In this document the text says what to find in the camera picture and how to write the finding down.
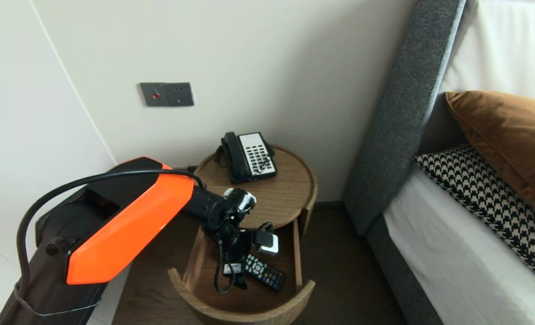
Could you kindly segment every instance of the black telephone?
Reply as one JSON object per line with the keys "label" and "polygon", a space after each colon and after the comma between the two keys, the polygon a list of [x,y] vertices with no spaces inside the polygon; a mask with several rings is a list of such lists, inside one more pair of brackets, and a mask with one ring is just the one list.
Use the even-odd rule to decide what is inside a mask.
{"label": "black telephone", "polygon": [[237,136],[227,132],[221,139],[216,159],[221,152],[225,154],[229,179],[234,184],[277,175],[275,152],[259,132]]}

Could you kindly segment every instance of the electrical outlet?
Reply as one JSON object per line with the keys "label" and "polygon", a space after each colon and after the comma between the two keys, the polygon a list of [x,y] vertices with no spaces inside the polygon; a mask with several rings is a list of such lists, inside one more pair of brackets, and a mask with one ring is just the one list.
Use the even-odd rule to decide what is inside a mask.
{"label": "electrical outlet", "polygon": [[141,82],[139,84],[143,90],[143,97],[145,103],[150,107],[164,107],[170,106],[169,99],[166,92],[165,84],[162,82],[147,83]]}
{"label": "electrical outlet", "polygon": [[189,82],[166,83],[165,91],[169,100],[169,106],[193,106],[193,94],[191,94],[191,85]]}

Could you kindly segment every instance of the black and white pillow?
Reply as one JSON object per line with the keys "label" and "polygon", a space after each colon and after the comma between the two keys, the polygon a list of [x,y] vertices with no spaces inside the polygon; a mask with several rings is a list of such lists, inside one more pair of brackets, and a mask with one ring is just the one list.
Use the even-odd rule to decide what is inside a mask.
{"label": "black and white pillow", "polygon": [[414,160],[535,272],[535,208],[523,201],[474,147],[463,144]]}

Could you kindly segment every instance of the remote control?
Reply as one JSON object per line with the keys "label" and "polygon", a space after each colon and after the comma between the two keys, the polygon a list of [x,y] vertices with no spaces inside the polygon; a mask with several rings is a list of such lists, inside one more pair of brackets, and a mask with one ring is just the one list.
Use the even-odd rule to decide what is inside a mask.
{"label": "remote control", "polygon": [[279,292],[285,281],[285,273],[269,266],[269,264],[251,254],[245,258],[245,273],[253,276],[276,292]]}

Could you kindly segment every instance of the floor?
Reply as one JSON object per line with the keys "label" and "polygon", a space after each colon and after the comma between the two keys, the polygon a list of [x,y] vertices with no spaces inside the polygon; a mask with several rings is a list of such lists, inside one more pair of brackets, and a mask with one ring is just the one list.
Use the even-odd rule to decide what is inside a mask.
{"label": "floor", "polygon": [[[199,325],[167,270],[183,274],[197,224],[176,218],[135,259],[113,325]],[[301,242],[304,281],[316,282],[294,325],[405,324],[370,246],[343,209],[315,210]]]}

